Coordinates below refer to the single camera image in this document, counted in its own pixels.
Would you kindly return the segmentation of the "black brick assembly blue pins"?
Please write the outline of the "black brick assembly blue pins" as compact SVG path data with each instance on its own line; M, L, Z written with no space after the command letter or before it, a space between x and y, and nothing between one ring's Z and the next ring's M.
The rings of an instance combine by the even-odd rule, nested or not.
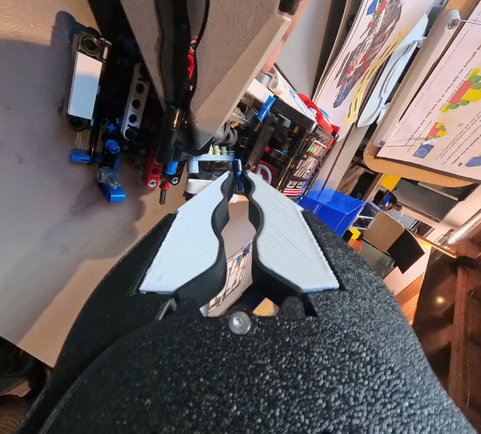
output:
M185 112L168 105L155 143L156 161L170 164L181 161L190 151L191 139L185 124Z

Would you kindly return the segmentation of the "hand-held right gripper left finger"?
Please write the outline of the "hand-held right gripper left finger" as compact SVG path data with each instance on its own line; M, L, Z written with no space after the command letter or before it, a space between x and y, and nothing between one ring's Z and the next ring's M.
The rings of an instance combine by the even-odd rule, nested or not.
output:
M232 172L180 207L139 286L177 300L207 305L224 287L226 253L222 231L229 221Z

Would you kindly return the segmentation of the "blue plastic bin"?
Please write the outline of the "blue plastic bin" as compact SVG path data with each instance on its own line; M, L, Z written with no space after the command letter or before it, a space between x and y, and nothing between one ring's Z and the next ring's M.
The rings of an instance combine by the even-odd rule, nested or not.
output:
M338 236L343 237L365 202L332 189L309 191L298 205L312 211Z

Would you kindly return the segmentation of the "blue and black brick pin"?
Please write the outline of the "blue and black brick pin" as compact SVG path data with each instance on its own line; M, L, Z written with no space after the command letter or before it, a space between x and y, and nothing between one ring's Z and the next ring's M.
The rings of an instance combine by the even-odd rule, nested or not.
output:
M241 159L234 159L232 163L234 180L235 180L235 192L237 195L245 196L244 189L244 166Z

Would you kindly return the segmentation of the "light grey desk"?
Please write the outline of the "light grey desk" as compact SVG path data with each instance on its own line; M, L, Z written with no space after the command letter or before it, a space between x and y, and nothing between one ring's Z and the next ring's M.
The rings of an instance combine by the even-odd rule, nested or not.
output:
M74 20L97 27L87 0L1 0L1 337L50 367L100 279L182 201L160 206L127 169L127 201L109 204L69 163Z

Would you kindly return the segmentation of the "toy car chassis parts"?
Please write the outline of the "toy car chassis parts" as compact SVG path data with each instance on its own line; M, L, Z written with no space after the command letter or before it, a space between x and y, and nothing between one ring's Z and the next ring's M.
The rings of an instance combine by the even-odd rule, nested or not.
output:
M126 201L121 167L128 160L134 162L146 190L157 190L159 195L162 180L168 180L171 189L185 171L193 178L206 176L208 180L233 171L232 163L238 158L222 144L225 122L205 147L197 149L185 111L189 153L181 161L157 162L155 143L166 108L154 93L136 46L112 43L88 28L75 30L71 40L63 115L69 129L76 132L78 144L70 150L69 162L95 169L95 183L107 202Z

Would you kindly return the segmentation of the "white tablet stand base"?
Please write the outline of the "white tablet stand base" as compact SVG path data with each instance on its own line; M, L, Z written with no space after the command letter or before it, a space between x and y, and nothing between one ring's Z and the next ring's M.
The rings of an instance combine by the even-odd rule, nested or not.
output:
M408 35L394 49L385 62L381 74L374 82L374 87L358 116L357 127L361 128L378 122L386 112L394 89L399 86L403 71L412 58L419 44L423 42L428 25L428 14L419 20Z

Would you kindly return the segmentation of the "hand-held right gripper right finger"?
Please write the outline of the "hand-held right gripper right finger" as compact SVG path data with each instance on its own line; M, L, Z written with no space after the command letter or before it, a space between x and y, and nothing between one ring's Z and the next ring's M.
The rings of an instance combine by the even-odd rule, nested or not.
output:
M340 283L308 224L304 209L251 171L244 172L249 221L256 234L252 280L277 306L288 298L340 289Z

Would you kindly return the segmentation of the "holographic sticker sheet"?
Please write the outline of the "holographic sticker sheet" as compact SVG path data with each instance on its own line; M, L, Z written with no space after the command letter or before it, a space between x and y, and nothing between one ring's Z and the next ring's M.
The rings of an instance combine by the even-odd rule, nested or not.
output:
M208 317L226 313L252 284L252 244L249 242L227 260L225 285L210 301Z

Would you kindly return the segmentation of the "black monitor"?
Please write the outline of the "black monitor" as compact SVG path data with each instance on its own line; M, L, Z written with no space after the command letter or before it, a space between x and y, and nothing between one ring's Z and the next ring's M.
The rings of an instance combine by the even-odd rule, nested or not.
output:
M412 233L404 230L388 248L387 254L393 260L395 267L404 274L425 255L425 252Z

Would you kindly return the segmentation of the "yellow and white sticker sheet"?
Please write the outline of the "yellow and white sticker sheet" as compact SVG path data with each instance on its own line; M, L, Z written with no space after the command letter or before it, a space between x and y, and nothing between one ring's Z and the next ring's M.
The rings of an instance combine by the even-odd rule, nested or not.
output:
M401 29L397 36L384 48L381 54L379 54L376 59L362 71L362 76L356 85L354 90L352 100L350 102L346 117L342 127L350 125L353 121L357 119L357 116L361 109L361 104L363 96L366 89L368 88L372 77L375 76L376 72L384 64L384 62L392 55L394 50L399 46L399 44L407 37L415 25L411 25Z

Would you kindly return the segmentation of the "plywood board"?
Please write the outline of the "plywood board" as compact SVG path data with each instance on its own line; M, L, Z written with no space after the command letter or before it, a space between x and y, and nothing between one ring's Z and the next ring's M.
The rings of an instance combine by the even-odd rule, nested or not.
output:
M429 34L394 95L387 113L365 147L364 163L370 170L379 174L391 174L447 187L479 183L477 180L462 177L459 173L445 173L441 170L421 167L414 162L393 160L392 154L389 157L380 155L382 147L388 147L390 135L413 103L415 96L424 90L435 67L444 57L447 57L448 47L455 40L460 39L461 27L468 23L468 18L479 3L480 0L447 0L439 11Z

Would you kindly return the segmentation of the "open instruction book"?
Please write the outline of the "open instruction book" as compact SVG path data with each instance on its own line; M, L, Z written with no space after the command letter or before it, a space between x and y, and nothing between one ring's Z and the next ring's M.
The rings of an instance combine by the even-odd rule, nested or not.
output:
M434 1L346 0L334 45L313 95L330 122L340 127L340 138L357 120L342 127L362 71L401 29L416 25Z

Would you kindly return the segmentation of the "printed instruction sheet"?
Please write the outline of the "printed instruction sheet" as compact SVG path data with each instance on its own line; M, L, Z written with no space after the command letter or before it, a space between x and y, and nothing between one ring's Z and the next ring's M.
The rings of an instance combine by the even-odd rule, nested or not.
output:
M480 4L377 157L480 183Z

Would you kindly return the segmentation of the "person's left hand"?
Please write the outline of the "person's left hand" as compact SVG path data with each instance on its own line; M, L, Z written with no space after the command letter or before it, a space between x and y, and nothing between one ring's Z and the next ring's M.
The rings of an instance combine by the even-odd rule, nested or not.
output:
M266 60L266 62L263 64L260 72L262 73L267 73L269 72L272 67L274 66L276 60L277 60L277 57L279 56L279 53L282 49L282 47L284 46L284 44L286 43L286 41L288 40L288 38L291 36L293 30L295 29L295 27L297 26L298 22L299 22L299 15L295 15L291 18L291 23L288 27L288 29L285 31L284 35L282 36L280 42L278 43L278 45L274 48L273 52L271 53L271 55L268 57L268 59Z

